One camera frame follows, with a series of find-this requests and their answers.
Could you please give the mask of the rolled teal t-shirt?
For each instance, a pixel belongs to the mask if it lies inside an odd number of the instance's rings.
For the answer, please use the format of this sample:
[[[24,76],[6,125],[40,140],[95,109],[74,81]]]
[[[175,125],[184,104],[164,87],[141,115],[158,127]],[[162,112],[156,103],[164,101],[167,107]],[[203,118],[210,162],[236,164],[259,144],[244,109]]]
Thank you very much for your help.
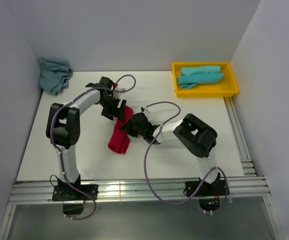
[[[218,84],[224,77],[223,73],[199,73],[194,75],[181,75],[177,83],[181,89],[191,89],[198,85]]]
[[[182,67],[180,74],[182,76],[192,76],[198,74],[219,74],[221,67],[219,65],[206,65],[198,67]]]

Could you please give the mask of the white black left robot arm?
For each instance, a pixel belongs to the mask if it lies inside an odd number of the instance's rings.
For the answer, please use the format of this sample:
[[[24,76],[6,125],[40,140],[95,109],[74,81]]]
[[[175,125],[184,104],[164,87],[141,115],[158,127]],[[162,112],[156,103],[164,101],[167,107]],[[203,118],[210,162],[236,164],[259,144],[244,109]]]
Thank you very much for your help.
[[[98,83],[89,83],[85,91],[65,103],[53,103],[49,110],[46,136],[57,152],[60,176],[59,181],[66,183],[64,194],[71,200],[81,196],[80,173],[76,161],[76,143],[81,134],[81,115],[94,105],[102,107],[101,115],[109,120],[125,119],[126,100],[121,94],[127,89],[118,87],[108,77]]]

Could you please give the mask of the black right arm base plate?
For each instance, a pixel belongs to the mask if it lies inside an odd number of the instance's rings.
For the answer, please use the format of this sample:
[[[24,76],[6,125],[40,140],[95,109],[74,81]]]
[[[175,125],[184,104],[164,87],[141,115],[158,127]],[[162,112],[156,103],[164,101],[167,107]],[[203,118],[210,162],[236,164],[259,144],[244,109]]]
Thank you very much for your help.
[[[186,181],[185,182],[185,189],[183,190],[183,194],[187,197],[190,197],[196,188],[201,183],[200,180],[195,181]],[[229,194],[230,191],[228,190],[226,183],[224,180],[220,180],[216,185],[212,185],[209,183],[203,183],[197,193],[194,195],[195,197],[211,197],[211,196],[225,196]]]

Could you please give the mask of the yellow plastic bin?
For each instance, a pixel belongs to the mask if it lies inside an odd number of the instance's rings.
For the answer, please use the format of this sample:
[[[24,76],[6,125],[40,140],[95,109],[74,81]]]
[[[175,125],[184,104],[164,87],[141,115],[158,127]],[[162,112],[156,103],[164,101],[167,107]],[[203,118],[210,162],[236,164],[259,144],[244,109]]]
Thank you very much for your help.
[[[190,89],[182,89],[178,84],[182,67],[220,66],[223,78],[217,84],[200,84]],[[229,62],[173,62],[172,74],[174,91],[178,98],[221,98],[233,97],[239,93],[239,87]]]

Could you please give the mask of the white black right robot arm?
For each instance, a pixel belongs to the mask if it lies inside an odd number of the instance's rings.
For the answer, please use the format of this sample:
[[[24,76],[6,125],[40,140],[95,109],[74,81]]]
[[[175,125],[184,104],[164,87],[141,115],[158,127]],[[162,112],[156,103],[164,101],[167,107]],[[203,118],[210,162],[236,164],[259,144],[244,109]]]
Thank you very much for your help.
[[[218,134],[194,114],[188,113],[176,122],[153,125],[144,113],[137,113],[120,129],[131,137],[141,136],[151,145],[179,140],[197,158],[199,178],[204,179],[200,184],[202,192],[212,195],[218,189],[216,180],[220,174],[214,153]]]

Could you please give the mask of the crumpled grey-blue t-shirt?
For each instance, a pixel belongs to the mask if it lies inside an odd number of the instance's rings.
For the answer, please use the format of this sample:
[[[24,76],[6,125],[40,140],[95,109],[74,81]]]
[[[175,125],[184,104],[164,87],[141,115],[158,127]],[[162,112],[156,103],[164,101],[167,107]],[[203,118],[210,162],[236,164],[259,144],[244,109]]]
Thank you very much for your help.
[[[40,62],[40,79],[38,86],[52,95],[62,93],[69,87],[73,71],[68,60],[61,58],[42,57]]]

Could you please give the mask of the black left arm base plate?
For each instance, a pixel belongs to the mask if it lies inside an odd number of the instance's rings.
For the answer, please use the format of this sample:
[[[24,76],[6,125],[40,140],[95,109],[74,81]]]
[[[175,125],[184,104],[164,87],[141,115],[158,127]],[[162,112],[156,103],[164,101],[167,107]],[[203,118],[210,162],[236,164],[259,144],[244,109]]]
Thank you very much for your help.
[[[93,200],[97,199],[99,188],[97,184],[83,184],[78,186],[77,188],[81,192],[89,195]],[[58,185],[55,186],[51,199],[53,202],[90,200],[89,197],[85,196],[79,191],[72,189],[71,187],[63,188],[59,187]]]

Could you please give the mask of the aluminium mounting rail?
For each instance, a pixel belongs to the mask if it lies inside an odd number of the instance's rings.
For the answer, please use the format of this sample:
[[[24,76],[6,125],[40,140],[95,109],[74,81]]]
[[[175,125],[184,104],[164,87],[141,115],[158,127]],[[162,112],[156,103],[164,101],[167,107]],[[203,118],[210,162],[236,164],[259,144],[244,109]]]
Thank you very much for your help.
[[[229,177],[229,195],[239,197],[266,197],[270,196],[267,181],[263,176]],[[185,182],[190,178],[152,179],[151,186],[164,200],[182,201],[186,199],[183,191]],[[141,202],[156,201],[157,198],[150,191],[144,179],[137,180],[99,180],[83,181],[83,185],[98,185],[98,203],[108,202]],[[56,204],[52,201],[53,186],[49,181],[21,182],[11,188],[9,205],[38,205]]]

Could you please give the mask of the red t-shirt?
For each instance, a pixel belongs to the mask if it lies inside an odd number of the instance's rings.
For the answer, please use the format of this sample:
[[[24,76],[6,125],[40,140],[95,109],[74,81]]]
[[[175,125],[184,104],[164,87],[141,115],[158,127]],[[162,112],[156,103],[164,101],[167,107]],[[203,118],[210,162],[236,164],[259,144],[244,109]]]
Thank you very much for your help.
[[[131,119],[133,114],[134,111],[129,106],[126,106],[124,109],[124,121],[117,119],[114,125],[108,148],[117,154],[125,154],[128,150],[130,139],[128,134],[121,130],[121,127]]]

